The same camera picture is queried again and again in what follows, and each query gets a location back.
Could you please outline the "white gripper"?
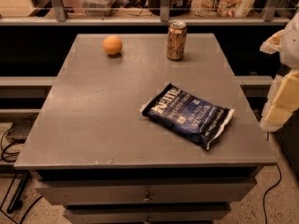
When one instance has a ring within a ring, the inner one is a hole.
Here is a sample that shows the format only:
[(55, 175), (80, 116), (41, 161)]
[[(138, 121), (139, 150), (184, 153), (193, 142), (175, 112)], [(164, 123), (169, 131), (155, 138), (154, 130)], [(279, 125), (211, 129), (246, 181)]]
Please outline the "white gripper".
[[(284, 30), (279, 30), (267, 38), (261, 44), (260, 51), (267, 54), (282, 52), (280, 41), (283, 33)], [(274, 105), (266, 104), (262, 112), (260, 127), (266, 132), (282, 128), (292, 116), (292, 112), (288, 110), (299, 108), (299, 71), (290, 72), (282, 79), (273, 103)]]

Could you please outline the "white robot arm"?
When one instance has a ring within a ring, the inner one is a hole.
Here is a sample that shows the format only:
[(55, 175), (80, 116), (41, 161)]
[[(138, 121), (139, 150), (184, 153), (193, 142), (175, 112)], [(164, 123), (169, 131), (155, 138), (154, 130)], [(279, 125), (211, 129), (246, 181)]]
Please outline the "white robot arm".
[(260, 51), (278, 52), (280, 62), (290, 68), (287, 75), (275, 76), (263, 107), (260, 127), (266, 132), (275, 132), (299, 109), (299, 13), (283, 30), (264, 41)]

